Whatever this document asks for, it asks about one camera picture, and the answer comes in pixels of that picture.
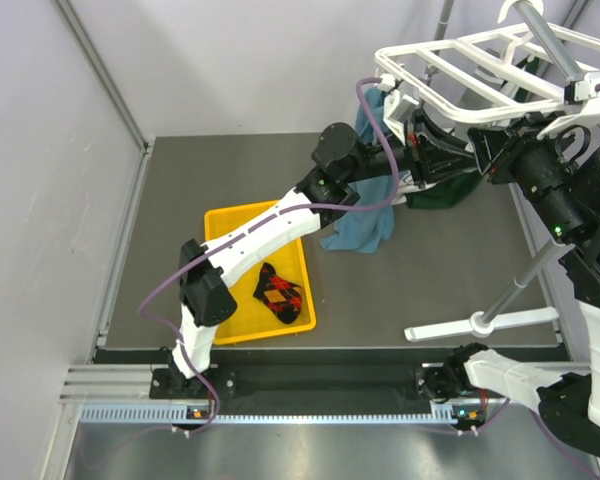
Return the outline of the green and white sock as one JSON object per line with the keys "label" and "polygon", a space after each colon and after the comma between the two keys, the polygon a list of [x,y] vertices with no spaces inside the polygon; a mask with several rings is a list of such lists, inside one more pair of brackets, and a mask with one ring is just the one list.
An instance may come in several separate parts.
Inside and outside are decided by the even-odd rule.
{"label": "green and white sock", "polygon": [[[534,56],[524,57],[516,66],[536,75],[541,65],[541,60]],[[500,93],[513,98],[517,102],[525,103],[531,94],[516,85],[509,85],[504,80],[494,77],[481,66],[474,70],[474,77],[483,80],[485,83],[495,87]],[[458,106],[469,110],[476,110],[491,106],[490,102],[477,93],[465,89],[459,99]],[[454,124],[453,133],[455,136],[466,140],[466,131],[469,126]],[[450,209],[464,201],[482,182],[482,176],[477,172],[463,173],[444,182],[436,184],[434,187],[417,191],[415,193],[402,194],[404,203],[407,207],[420,210],[446,210]]]}

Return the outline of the white clip hanger frame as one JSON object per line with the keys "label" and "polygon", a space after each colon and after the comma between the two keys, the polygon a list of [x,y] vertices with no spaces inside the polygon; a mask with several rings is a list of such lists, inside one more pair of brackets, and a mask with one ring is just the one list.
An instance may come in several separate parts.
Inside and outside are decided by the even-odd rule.
{"label": "white clip hanger frame", "polygon": [[[375,54],[385,90],[398,88],[386,109],[390,120],[400,107],[423,102],[464,125],[496,125],[530,113],[555,115],[541,134],[572,125],[600,124],[600,68],[576,60],[569,45],[600,54],[600,39],[549,23],[540,1],[506,1],[496,29],[385,47]],[[462,107],[411,72],[418,59],[480,97],[478,108]]]}

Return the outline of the blue cloth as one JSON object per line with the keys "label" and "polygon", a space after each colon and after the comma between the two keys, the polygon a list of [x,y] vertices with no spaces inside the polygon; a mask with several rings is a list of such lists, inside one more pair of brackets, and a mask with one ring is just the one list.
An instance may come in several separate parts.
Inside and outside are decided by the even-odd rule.
{"label": "blue cloth", "polygon": [[[365,91],[365,99],[374,118],[383,132],[388,129],[383,123],[384,93],[373,87]],[[376,140],[368,117],[362,106],[359,106],[354,124],[356,133],[364,143]],[[375,177],[350,184],[359,196],[358,206],[382,203],[392,191],[393,180],[389,176]],[[355,251],[372,254],[378,250],[381,242],[389,240],[394,230],[394,213],[392,206],[365,212],[349,212],[334,223],[334,234],[320,240],[325,251]]]}

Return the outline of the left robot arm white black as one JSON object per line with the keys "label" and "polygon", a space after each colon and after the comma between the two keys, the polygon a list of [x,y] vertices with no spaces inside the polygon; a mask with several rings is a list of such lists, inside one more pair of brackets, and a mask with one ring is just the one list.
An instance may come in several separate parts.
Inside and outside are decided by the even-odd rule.
{"label": "left robot arm white black", "polygon": [[215,240],[182,245],[174,276],[182,314],[171,381],[183,395],[206,387],[215,333],[238,308],[230,289],[251,268],[347,213],[388,206],[402,172],[421,189],[475,168],[467,142],[439,128],[423,109],[408,116],[400,136],[385,134],[377,119],[370,127],[373,143],[346,123],[326,127],[311,154],[314,167],[280,200]]}

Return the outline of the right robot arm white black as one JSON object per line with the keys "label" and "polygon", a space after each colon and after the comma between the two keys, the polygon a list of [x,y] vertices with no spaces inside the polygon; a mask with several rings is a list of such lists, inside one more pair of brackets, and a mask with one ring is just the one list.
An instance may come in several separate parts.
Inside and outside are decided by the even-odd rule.
{"label": "right robot arm white black", "polygon": [[563,137],[528,119],[468,131],[493,184],[515,183],[552,238],[570,246],[559,260],[573,285],[589,338],[590,371],[549,372],[479,343],[443,364],[446,394],[491,390],[524,405],[562,443],[600,458],[600,146],[583,163],[567,160]]}

